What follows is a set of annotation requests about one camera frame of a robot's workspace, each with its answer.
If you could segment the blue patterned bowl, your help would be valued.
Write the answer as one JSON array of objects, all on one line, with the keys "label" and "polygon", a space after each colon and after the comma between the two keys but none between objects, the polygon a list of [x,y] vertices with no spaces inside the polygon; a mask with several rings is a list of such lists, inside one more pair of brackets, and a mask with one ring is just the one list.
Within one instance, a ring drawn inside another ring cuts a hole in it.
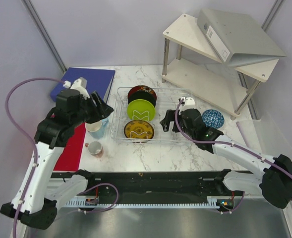
[{"label": "blue patterned bowl", "polygon": [[212,127],[215,129],[221,128],[225,119],[224,116],[217,110],[209,109],[202,114],[203,121],[207,127]]}]

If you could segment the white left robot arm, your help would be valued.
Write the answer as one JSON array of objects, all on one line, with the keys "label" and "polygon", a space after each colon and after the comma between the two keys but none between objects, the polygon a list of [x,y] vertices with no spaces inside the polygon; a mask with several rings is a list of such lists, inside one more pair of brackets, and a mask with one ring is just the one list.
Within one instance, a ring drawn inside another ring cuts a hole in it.
[{"label": "white left robot arm", "polygon": [[0,213],[31,228],[46,230],[69,200],[81,193],[94,193],[94,175],[86,170],[74,172],[53,193],[47,192],[47,186],[75,129],[84,123],[106,119],[113,111],[96,91],[86,96],[75,89],[61,91],[55,107],[38,124],[31,140],[34,154],[17,195],[1,206]]}]

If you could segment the light blue mug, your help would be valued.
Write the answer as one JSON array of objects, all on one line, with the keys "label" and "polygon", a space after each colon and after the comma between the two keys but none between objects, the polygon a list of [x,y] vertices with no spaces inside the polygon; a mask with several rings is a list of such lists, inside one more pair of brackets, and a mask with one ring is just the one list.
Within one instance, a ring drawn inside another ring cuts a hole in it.
[{"label": "light blue mug", "polygon": [[95,123],[85,123],[85,129],[93,138],[101,139],[105,135],[108,123],[108,118],[102,119]]}]

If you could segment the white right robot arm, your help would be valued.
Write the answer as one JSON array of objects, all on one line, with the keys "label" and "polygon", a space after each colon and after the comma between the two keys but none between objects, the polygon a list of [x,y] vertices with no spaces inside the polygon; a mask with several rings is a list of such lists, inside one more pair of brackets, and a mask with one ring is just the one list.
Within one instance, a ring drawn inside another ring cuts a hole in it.
[{"label": "white right robot arm", "polygon": [[226,195],[232,191],[260,194],[277,208],[284,209],[292,201],[292,161],[285,155],[273,157],[254,151],[224,135],[220,130],[207,127],[197,109],[167,110],[160,124],[163,131],[181,133],[198,148],[225,157],[241,165],[248,173],[235,171],[214,182],[215,192]]}]

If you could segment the pink coffee mug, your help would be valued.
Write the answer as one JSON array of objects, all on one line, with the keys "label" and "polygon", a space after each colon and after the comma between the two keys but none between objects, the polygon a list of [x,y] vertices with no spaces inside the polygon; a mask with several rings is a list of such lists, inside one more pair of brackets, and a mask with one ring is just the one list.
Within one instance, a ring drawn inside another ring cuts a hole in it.
[{"label": "pink coffee mug", "polygon": [[104,149],[100,142],[93,141],[91,143],[85,143],[85,147],[89,154],[96,158],[101,158],[104,155]]}]

